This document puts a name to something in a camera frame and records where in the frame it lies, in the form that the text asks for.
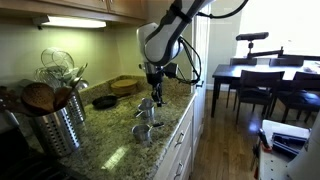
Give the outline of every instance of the window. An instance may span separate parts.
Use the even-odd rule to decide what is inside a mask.
[[[239,34],[269,32],[266,39],[253,41],[252,52],[283,46],[284,54],[320,56],[319,7],[317,0],[251,0],[243,9]],[[236,56],[247,55],[248,44],[238,41]]]

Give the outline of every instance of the wooden floor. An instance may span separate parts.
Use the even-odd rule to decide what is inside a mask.
[[[226,108],[226,93],[220,93],[211,118],[212,91],[207,91],[204,130],[194,162],[191,180],[253,180],[254,172],[250,170],[252,146],[257,140],[256,132],[261,127],[261,106],[256,106],[251,112],[252,105],[241,104],[239,123],[235,125],[236,111],[233,111],[234,94],[230,96],[229,107]],[[269,120],[280,122],[284,107],[277,102],[275,111]],[[295,121],[296,111],[289,111],[288,124],[310,128],[315,116],[308,123]]]

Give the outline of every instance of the granite countertop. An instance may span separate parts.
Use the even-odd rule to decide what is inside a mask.
[[[89,179],[153,179],[194,98],[191,93],[168,91],[163,94],[167,104],[155,107],[155,121],[165,125],[152,129],[151,146],[136,143],[131,133],[134,125],[144,122],[134,117],[141,99],[150,98],[150,90],[143,89],[106,110],[86,103],[86,120],[75,126],[80,148],[59,162]]]

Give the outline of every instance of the lamp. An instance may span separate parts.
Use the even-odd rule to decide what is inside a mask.
[[[33,23],[37,26],[63,26],[79,28],[101,28],[106,27],[106,22],[63,16],[42,16],[33,18]]]

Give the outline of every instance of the black chair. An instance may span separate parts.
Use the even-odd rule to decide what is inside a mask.
[[[271,58],[269,66],[303,66],[304,59],[302,56],[290,58]]]
[[[246,58],[231,58],[230,59],[230,66],[235,66],[235,65],[249,65],[249,66],[255,66],[257,65],[257,58],[251,58],[251,59],[246,59]],[[228,108],[229,104],[229,96],[230,96],[230,91],[231,89],[236,90],[240,87],[240,81],[238,79],[233,79],[229,85],[228,88],[228,95],[227,95],[227,105],[226,108]],[[235,99],[234,99],[234,105],[233,105],[233,110],[235,109],[237,103],[237,93],[235,94]]]
[[[264,118],[267,118],[270,106],[277,91],[277,87],[284,75],[281,72],[252,72],[242,70],[240,77],[240,88],[238,94],[238,110],[236,124],[238,124],[241,103],[259,104],[264,106]]]
[[[277,98],[285,106],[282,123],[285,123],[290,109],[306,111],[305,122],[308,121],[312,112],[320,110],[320,97],[310,91],[320,91],[320,75],[296,72],[294,80],[290,82],[291,91],[279,91]]]

